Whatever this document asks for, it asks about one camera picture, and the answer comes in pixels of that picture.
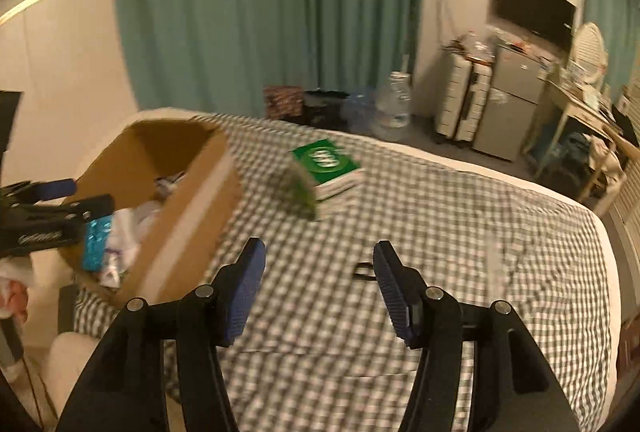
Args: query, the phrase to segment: black flat screen tv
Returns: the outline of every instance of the black flat screen tv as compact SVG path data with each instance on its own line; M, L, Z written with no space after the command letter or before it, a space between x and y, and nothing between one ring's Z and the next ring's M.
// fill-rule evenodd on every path
M567 0L497 0L496 13L564 51L571 49L575 6Z

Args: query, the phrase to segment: blue plastic package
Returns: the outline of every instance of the blue plastic package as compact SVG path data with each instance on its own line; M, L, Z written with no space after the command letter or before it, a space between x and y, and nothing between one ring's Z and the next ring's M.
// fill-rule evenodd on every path
M87 224L82 269L86 271L100 271L102 269L102 256L107 247L112 219L113 215L110 215L95 219Z

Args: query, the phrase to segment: bed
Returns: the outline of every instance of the bed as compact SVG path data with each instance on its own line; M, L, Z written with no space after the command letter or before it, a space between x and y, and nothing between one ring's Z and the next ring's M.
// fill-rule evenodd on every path
M194 114L161 109L136 119ZM381 239L428 284L479 305L491 302L484 266L491 243L506 269L504 298L545 354L580 428L599 427L616 380L620 292L609 239L593 213L537 184L403 145L272 120L210 118L228 134L244 197L206 280L235 261L249 236L268 247L244 335L220 349L241 430L398 429L419 351L396 338L376 283L352 278ZM287 151L326 137L362 163L367 179L354 205L315 222L287 194ZM75 329L100 337L115 314L81 290ZM465 345L455 431L466 430L472 355ZM169 342L167 388L179 399L176 372Z

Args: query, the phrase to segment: gray refrigerator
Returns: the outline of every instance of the gray refrigerator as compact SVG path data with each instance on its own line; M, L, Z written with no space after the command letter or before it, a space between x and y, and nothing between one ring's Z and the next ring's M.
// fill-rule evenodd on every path
M473 149L509 161L518 157L544 88L539 74L536 60L506 47L498 49Z

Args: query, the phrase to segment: teal curtain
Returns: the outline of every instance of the teal curtain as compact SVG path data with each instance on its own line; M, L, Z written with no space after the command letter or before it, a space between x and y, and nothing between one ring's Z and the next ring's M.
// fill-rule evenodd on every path
M617 99L631 75L640 38L640 0L584 0L584 22L600 28L609 51L605 81Z
M143 108L261 116L262 88L360 92L415 53L419 0L115 0Z

